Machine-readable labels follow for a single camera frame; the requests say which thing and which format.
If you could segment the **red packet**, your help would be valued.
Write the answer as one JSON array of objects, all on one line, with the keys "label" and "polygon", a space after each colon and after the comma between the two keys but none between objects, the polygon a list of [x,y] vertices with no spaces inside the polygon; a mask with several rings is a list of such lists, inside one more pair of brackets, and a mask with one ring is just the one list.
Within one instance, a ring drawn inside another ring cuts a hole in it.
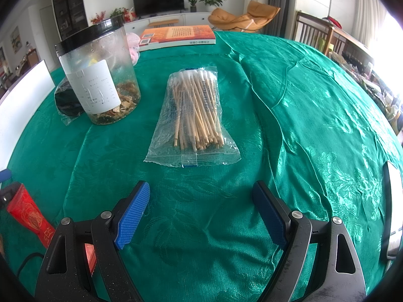
[{"label": "red packet", "polygon": [[55,229],[46,220],[23,184],[6,210],[19,224],[32,231],[44,247],[49,247]]}]

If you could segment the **black item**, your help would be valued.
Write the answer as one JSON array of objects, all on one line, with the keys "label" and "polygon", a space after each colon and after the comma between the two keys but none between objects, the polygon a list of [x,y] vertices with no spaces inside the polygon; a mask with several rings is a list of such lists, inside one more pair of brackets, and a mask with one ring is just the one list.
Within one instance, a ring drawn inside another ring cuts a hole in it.
[{"label": "black item", "polygon": [[56,87],[54,100],[61,120],[66,126],[85,112],[67,77],[64,77]]}]

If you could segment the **bag of wooden sticks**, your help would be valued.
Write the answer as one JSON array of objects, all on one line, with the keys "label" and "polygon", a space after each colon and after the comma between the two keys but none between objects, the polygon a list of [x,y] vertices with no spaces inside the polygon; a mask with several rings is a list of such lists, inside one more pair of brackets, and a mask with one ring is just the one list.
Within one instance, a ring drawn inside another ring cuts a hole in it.
[{"label": "bag of wooden sticks", "polygon": [[215,66],[170,74],[144,161],[181,168],[239,162],[241,153],[221,120]]}]

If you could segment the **pink mesh bath sponge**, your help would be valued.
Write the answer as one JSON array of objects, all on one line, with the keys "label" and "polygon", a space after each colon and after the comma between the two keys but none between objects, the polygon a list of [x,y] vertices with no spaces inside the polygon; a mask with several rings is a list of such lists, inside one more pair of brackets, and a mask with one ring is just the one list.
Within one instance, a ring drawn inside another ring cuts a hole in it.
[{"label": "pink mesh bath sponge", "polygon": [[140,37],[135,33],[127,33],[126,40],[128,43],[128,49],[132,60],[132,64],[136,65],[140,58],[140,52],[139,52]]}]

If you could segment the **white cardboard box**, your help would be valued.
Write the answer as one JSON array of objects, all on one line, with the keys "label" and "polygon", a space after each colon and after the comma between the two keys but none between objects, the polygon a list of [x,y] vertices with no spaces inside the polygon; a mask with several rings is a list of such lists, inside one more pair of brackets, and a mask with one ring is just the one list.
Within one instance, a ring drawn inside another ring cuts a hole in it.
[{"label": "white cardboard box", "polygon": [[7,168],[25,127],[54,88],[48,67],[41,61],[1,98],[1,170]]}]

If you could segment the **red flower vase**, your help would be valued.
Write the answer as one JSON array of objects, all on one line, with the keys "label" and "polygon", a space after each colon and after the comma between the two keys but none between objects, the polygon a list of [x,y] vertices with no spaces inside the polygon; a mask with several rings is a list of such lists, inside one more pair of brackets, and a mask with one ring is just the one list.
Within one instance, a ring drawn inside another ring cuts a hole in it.
[{"label": "red flower vase", "polygon": [[96,13],[96,15],[90,20],[92,25],[102,22],[105,19],[105,11],[101,11],[101,13]]}]

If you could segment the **black display cabinet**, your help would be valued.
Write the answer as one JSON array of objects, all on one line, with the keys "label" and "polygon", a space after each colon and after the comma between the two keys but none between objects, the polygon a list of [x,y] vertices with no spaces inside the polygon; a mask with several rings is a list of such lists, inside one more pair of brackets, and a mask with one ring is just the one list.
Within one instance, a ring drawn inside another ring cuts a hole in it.
[{"label": "black display cabinet", "polygon": [[83,0],[52,0],[52,4],[61,40],[88,26]]}]

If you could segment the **white tv cabinet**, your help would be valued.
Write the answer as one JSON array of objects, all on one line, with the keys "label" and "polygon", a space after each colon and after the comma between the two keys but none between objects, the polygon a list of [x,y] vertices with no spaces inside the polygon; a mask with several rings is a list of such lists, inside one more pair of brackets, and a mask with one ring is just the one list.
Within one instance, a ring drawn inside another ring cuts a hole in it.
[{"label": "white tv cabinet", "polygon": [[141,35],[146,29],[152,27],[173,27],[173,26],[193,26],[209,25],[210,12],[185,12],[179,14],[168,14],[134,20],[126,23],[124,28],[127,33]]}]

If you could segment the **orange book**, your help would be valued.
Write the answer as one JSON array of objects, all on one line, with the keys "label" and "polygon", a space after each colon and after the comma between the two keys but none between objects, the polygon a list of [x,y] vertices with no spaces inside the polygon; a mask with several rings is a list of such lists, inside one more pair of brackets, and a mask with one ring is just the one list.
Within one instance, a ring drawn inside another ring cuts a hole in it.
[{"label": "orange book", "polygon": [[216,37],[208,25],[160,27],[146,29],[141,34],[139,50],[209,44],[216,44]]}]

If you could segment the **wooden chair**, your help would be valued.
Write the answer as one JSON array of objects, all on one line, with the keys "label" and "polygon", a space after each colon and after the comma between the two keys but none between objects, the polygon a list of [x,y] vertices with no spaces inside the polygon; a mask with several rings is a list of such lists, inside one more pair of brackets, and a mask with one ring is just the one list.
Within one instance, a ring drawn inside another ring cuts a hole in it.
[{"label": "wooden chair", "polygon": [[333,23],[315,16],[297,12],[293,40],[316,48],[325,55],[330,52],[349,54],[362,63],[373,62],[367,46]]}]

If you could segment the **small wooden bench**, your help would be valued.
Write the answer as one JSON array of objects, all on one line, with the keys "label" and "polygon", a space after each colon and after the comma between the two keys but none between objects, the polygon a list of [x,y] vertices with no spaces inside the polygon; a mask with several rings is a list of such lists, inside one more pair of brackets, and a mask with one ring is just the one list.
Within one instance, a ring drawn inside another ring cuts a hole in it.
[{"label": "small wooden bench", "polygon": [[179,20],[176,19],[169,19],[169,20],[161,20],[149,23],[149,28],[160,28],[160,27],[173,27],[179,23]]}]

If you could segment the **black television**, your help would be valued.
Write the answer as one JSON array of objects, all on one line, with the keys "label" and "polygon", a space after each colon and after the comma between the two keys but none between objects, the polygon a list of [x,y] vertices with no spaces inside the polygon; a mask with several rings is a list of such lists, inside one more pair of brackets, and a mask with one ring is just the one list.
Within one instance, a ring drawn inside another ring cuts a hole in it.
[{"label": "black television", "polygon": [[161,12],[181,11],[184,0],[133,0],[134,10],[138,17],[151,16]]}]

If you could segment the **orange lounge chair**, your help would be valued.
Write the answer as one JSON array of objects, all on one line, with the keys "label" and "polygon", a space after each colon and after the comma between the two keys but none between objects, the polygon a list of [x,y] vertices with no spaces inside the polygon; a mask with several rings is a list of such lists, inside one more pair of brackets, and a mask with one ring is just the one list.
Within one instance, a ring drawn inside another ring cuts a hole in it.
[{"label": "orange lounge chair", "polygon": [[222,31],[255,33],[269,24],[281,8],[260,2],[250,1],[247,12],[236,16],[221,8],[216,8],[208,17],[209,23]]}]

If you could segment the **green potted plant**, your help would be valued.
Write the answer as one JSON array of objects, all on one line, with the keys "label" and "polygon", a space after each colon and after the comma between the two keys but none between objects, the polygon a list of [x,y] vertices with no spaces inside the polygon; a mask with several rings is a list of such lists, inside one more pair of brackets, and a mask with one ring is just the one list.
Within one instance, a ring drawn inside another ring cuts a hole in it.
[{"label": "green potted plant", "polygon": [[205,5],[207,11],[212,12],[216,8],[219,8],[223,5],[227,0],[199,0],[202,4]]}]

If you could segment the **grey curtain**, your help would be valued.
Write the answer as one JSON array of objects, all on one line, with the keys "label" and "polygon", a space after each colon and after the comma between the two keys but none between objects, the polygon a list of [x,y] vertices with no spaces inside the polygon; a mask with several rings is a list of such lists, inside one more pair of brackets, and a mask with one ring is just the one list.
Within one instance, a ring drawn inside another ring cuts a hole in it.
[{"label": "grey curtain", "polygon": [[296,0],[268,0],[268,4],[279,8],[277,15],[264,27],[264,33],[290,39],[294,26]]}]

